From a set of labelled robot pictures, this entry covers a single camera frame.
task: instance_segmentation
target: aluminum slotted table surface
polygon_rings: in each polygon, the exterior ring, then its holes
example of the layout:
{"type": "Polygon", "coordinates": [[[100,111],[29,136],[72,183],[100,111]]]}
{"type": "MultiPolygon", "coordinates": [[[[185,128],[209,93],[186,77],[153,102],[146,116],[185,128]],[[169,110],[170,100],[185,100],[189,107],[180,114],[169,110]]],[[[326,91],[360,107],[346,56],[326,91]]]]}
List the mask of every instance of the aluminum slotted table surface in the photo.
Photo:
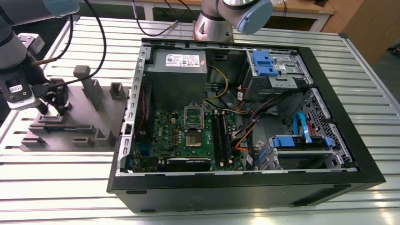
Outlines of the aluminum slotted table surface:
{"type": "MultiPolygon", "coordinates": [[[[102,18],[108,38],[100,84],[130,87],[144,37],[133,20],[102,18]]],[[[148,32],[168,22],[142,21],[148,32]]],[[[64,49],[66,23],[48,58],[64,49]]],[[[192,39],[192,24],[180,24],[166,38],[192,39]]],[[[105,192],[112,152],[22,152],[18,149],[36,110],[12,111],[0,130],[0,223],[66,224],[398,224],[400,106],[352,43],[337,34],[261,30],[234,34],[236,42],[309,47],[349,113],[386,183],[345,194],[314,207],[133,214],[105,192]]],[[[44,67],[48,78],[72,80],[76,65],[94,69],[101,58],[94,18],[74,23],[69,51],[44,67]]]]}

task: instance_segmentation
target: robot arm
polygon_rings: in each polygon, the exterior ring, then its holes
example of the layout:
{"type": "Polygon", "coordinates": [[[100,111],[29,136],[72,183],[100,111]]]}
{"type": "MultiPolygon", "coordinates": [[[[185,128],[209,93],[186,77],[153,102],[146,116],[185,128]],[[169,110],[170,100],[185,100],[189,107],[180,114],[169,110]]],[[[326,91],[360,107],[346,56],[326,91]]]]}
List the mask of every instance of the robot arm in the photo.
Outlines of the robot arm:
{"type": "Polygon", "coordinates": [[[10,109],[37,107],[41,101],[30,87],[49,82],[10,27],[61,18],[78,9],[77,0],[0,0],[0,89],[10,109]]]}
{"type": "Polygon", "coordinates": [[[282,0],[204,0],[194,38],[229,42],[232,26],[241,34],[253,34],[269,20],[273,5],[281,2],[282,0]]]}

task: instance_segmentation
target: motherboard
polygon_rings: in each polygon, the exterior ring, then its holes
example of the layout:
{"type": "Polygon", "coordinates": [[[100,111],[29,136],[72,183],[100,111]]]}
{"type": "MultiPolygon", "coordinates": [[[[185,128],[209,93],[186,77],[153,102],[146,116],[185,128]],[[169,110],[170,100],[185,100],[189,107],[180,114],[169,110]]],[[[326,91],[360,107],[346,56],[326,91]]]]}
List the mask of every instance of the motherboard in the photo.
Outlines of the motherboard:
{"type": "Polygon", "coordinates": [[[196,171],[205,164],[209,171],[242,170],[242,154],[232,154],[230,148],[229,137],[237,130],[234,115],[204,112],[196,107],[156,111],[152,143],[138,144],[140,172],[162,172],[162,165],[178,165],[181,160],[192,162],[193,168],[188,171],[196,171]]]}

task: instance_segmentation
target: wall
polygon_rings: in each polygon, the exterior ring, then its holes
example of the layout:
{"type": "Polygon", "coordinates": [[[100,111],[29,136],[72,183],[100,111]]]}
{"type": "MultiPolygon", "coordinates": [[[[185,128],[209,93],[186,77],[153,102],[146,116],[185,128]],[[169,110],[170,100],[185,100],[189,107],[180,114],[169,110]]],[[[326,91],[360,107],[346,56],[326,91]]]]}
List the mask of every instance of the wall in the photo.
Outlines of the wall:
{"type": "Polygon", "coordinates": [[[373,64],[400,38],[400,0],[329,0],[337,10],[322,32],[345,33],[373,64]]]}

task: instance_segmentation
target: ram slot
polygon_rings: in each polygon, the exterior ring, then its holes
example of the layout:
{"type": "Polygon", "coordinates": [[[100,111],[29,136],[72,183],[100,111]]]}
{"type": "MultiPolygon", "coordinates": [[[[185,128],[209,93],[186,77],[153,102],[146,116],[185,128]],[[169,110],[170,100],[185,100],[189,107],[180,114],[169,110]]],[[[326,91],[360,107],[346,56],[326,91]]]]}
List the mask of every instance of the ram slot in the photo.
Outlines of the ram slot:
{"type": "Polygon", "coordinates": [[[225,166],[230,158],[229,133],[225,115],[214,114],[210,121],[216,165],[225,166]]]}
{"type": "Polygon", "coordinates": [[[222,114],[221,117],[221,122],[222,122],[222,133],[221,133],[221,137],[222,137],[222,141],[224,141],[224,162],[229,162],[232,153],[230,153],[230,137],[229,137],[229,131],[228,131],[228,123],[226,123],[226,115],[222,114]]]}

